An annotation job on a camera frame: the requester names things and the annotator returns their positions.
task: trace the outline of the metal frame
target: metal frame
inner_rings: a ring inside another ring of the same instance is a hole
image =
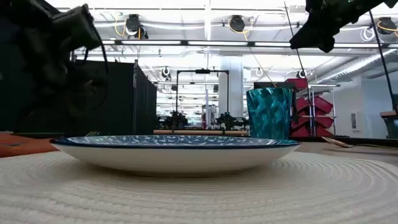
[[[175,111],[178,111],[178,79],[182,72],[196,72],[196,70],[177,70],[177,89],[176,89],[176,99],[175,99]],[[226,89],[226,111],[229,112],[229,70],[210,70],[210,72],[223,72],[227,75],[227,89]]]
[[[339,87],[340,85],[330,85],[328,87],[330,87],[330,92],[331,92],[331,100],[333,103],[333,116],[328,116],[328,115],[324,115],[324,116],[318,116],[318,117],[322,117],[322,118],[333,118],[333,134],[336,135],[336,105],[335,105],[335,92],[333,87]],[[317,136],[317,124],[315,121],[315,118],[317,117],[315,114],[315,90],[314,88],[316,87],[324,87],[322,85],[318,86],[318,85],[312,85],[312,92],[310,92],[310,96],[308,97],[312,97],[312,105],[310,105],[310,116],[303,116],[305,118],[314,118],[314,124],[312,125],[312,119],[310,119],[311,121],[311,135],[316,137]]]
[[[201,47],[268,47],[290,48],[289,42],[273,41],[233,41],[233,40],[103,40],[104,45],[153,45],[153,46],[201,46]],[[384,43],[384,49],[398,49],[396,43]],[[377,44],[369,43],[337,43],[334,49],[378,49]]]

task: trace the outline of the teal glass cup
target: teal glass cup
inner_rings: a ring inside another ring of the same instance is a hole
[[[259,88],[246,93],[252,138],[289,138],[293,92],[291,88]]]

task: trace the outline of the woven placemat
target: woven placemat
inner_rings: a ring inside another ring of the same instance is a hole
[[[395,224],[397,174],[293,152],[221,177],[138,177],[50,152],[0,159],[0,223]]]

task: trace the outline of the white plate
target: white plate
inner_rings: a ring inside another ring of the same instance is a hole
[[[248,169],[300,146],[292,140],[226,136],[91,136],[50,141],[90,164],[150,173],[211,173]]]

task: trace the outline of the cable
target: cable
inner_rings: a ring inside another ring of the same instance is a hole
[[[83,59],[83,64],[86,63],[87,58],[88,58],[88,48],[86,48],[86,52],[85,52],[85,58]]]
[[[126,31],[127,19],[124,20],[123,33],[121,34],[121,33],[119,33],[118,28],[116,27],[116,24],[118,23],[118,17],[119,17],[119,16],[115,16],[115,19],[114,19],[114,30],[116,31],[116,33],[117,33],[119,36],[124,36],[124,33],[125,33],[125,31]]]
[[[366,34],[366,32],[370,32],[370,33],[371,33],[371,36],[368,37],[368,35]],[[361,37],[361,39],[362,39],[364,42],[369,42],[369,41],[372,41],[373,38],[374,38],[376,35],[374,34],[373,29],[369,30],[368,27],[366,27],[366,28],[364,28],[363,30],[361,30],[361,32],[359,33],[359,36]]]
[[[95,24],[95,27],[97,28],[104,28],[104,27],[113,27],[113,26],[123,26],[125,22],[116,22],[116,23],[101,23],[101,24]],[[166,26],[166,25],[158,25],[158,24],[151,24],[151,23],[146,23],[142,22],[141,23],[144,26],[147,27],[152,27],[152,28],[158,28],[158,29],[170,29],[170,30],[195,30],[195,29],[204,29],[205,26]],[[211,25],[212,27],[220,27],[223,26],[222,24],[214,24]],[[252,26],[251,30],[259,30],[259,31],[273,31],[273,30],[284,30],[284,29],[289,29],[290,26],[272,26],[272,27],[255,27]],[[341,28],[340,31],[352,31],[352,30],[361,30],[364,28],[368,28],[366,26],[361,26],[361,27],[346,27],[346,28]]]
[[[291,21],[290,21],[289,12],[288,12],[288,10],[287,10],[286,1],[284,1],[284,4],[285,4],[285,10],[286,10],[287,20],[289,21],[290,31],[291,31],[291,33],[292,33],[292,37],[294,37],[294,32],[293,32],[293,28],[292,28],[292,23],[291,23]],[[300,66],[301,66],[302,72],[305,74],[305,70],[304,70],[303,63],[302,63],[302,61],[301,61],[301,57],[300,57],[300,54],[299,54],[299,50],[296,49],[296,52],[297,52],[297,57],[298,57],[298,60],[299,60],[299,62],[300,62]],[[311,96],[310,96],[310,88],[309,88],[309,86],[308,86],[308,79],[307,79],[307,76],[306,76],[306,75],[304,75],[304,77],[305,77],[305,81],[307,82],[308,103],[309,103],[309,105],[311,106],[311,105],[312,105],[312,101],[311,101]],[[315,130],[315,116],[311,116],[310,119],[311,119],[311,121],[312,121],[312,126],[313,126],[313,127],[311,127],[311,128],[314,128],[314,130]]]
[[[134,36],[134,35],[136,35],[137,34],[137,31],[135,31],[135,32],[130,32],[129,31],[129,29],[125,29],[125,31],[126,31],[126,33],[129,35],[129,36]]]
[[[238,31],[232,29],[232,28],[231,28],[231,19],[228,19],[228,27],[229,27],[233,32],[235,32],[235,33],[237,33],[237,34],[247,34],[248,32],[252,31],[252,28],[253,28],[253,21],[251,21],[250,29],[248,29],[247,31],[238,32]]]
[[[379,22],[377,23],[377,26],[378,26],[379,28],[384,29],[384,30],[388,30],[388,31],[394,31],[394,34],[398,37],[398,29],[389,29],[389,28],[386,28],[386,27],[382,27],[382,26],[380,26],[380,23],[382,23],[382,22],[379,21]]]
[[[388,31],[398,31],[398,29],[389,29],[389,28],[386,28],[386,27],[382,27],[382,26],[380,26],[380,23],[381,23],[381,21],[379,21],[378,23],[377,23],[377,26],[379,27],[379,28],[381,28],[381,29],[384,29],[384,30],[388,30]]]
[[[375,34],[376,34],[377,45],[379,46],[380,58],[381,58],[381,61],[383,62],[384,72],[386,73],[387,84],[388,84],[388,90],[389,90],[389,92],[390,92],[392,107],[393,107],[393,110],[394,110],[394,111],[396,112],[396,114],[398,115],[398,107],[397,107],[396,102],[395,102],[395,100],[394,100],[394,94],[392,93],[390,75],[388,74],[388,69],[387,69],[387,65],[386,65],[386,60],[384,59],[383,50],[381,49],[381,43],[380,43],[380,40],[379,40],[379,34],[377,33],[376,23],[374,22],[372,11],[369,11],[369,15],[371,16],[372,25],[373,25],[373,30],[374,30],[374,32],[375,32]]]
[[[259,64],[259,67],[262,69],[262,72],[264,74],[266,74],[267,78],[269,79],[269,81],[272,83],[272,85],[277,88],[277,86],[275,85],[275,83],[271,80],[271,78],[269,77],[269,75],[267,74],[267,72],[264,71],[264,69],[262,68],[260,62],[258,61],[257,57],[254,55],[254,52],[251,50],[251,47],[249,47],[251,54],[253,55],[254,59],[256,59],[257,64]]]
[[[102,100],[102,102],[101,102],[100,104],[98,104],[97,106],[94,106],[94,107],[92,108],[92,110],[95,110],[95,109],[97,109],[97,108],[103,106],[103,105],[105,104],[106,100],[108,99],[108,87],[109,87],[109,82],[111,81],[111,73],[110,73],[110,71],[109,71],[108,58],[107,58],[107,56],[106,56],[105,46],[104,46],[104,43],[103,43],[102,40],[101,40],[100,33],[98,33],[98,30],[95,29],[94,24],[90,23],[90,25],[91,25],[91,28],[94,30],[95,35],[97,36],[97,38],[98,38],[99,41],[100,41],[101,50],[102,50],[102,55],[103,55],[103,57],[104,57],[105,73],[106,73],[107,78],[108,78],[108,80],[106,81],[105,87],[104,87],[104,94],[105,94],[105,96],[104,96],[104,98],[103,98],[103,100]]]

